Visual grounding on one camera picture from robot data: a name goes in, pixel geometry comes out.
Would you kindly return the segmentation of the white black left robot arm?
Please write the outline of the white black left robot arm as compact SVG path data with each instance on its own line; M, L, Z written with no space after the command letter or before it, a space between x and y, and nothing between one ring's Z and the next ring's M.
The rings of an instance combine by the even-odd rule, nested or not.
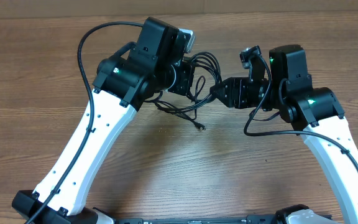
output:
M54 166L33 190L19 191L13 209L27 223L114 223L86 208L91 185L112 145L155 93L180 86L189 74L182 65L195 41L192 30L153 17L140 25L137 41L101 61L86 83L88 105Z

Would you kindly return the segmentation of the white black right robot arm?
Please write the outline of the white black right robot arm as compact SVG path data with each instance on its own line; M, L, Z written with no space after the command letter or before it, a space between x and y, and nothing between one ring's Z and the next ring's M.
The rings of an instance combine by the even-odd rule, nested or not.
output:
M231 77L210 93L228 108L252 108L244 134L252 137L300 136L319 162L346 223L358 223L358 149L345 111L332 90L313 88L302 46L283 45L265 61L258 46L243 50L248 77ZM278 110L291 130L250 133L258 110Z

